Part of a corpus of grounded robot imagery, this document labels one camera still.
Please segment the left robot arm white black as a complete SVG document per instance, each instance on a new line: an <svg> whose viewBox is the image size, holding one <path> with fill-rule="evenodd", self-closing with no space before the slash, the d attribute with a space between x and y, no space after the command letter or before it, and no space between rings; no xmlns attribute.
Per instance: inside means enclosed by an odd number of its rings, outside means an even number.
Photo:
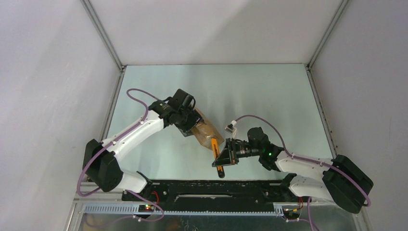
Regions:
<svg viewBox="0 0 408 231"><path fill-rule="evenodd" d="M85 149L83 174L97 185L98 190L132 191L140 200L151 197L149 179L139 171L128 171L122 161L139 144L168 126L176 126L184 136L204 120L192 106L173 108L162 100L145 106L145 113L121 132L103 141L90 140Z"/></svg>

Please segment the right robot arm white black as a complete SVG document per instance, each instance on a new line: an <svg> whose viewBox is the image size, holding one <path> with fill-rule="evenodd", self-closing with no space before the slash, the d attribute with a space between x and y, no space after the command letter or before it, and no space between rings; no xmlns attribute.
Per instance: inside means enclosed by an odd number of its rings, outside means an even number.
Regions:
<svg viewBox="0 0 408 231"><path fill-rule="evenodd" d="M321 198L353 214L369 206L368 195L374 183L348 157L327 159L288 154L283 147L270 142L261 127L249 129L247 138L226 139L212 166L232 166L241 158L257 156L265 169L287 173L280 187L280 196L285 201L306 196Z"/></svg>

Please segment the brown cardboard express box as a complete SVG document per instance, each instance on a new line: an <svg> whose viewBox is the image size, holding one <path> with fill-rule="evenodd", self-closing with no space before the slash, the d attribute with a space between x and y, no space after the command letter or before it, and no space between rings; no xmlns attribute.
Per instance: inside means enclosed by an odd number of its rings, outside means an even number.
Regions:
<svg viewBox="0 0 408 231"><path fill-rule="evenodd" d="M213 138L216 139L217 144L222 144L225 139L199 109L196 109L196 111L202 117L202 119L191 129L191 132L201 146L212 150L211 140Z"/></svg>

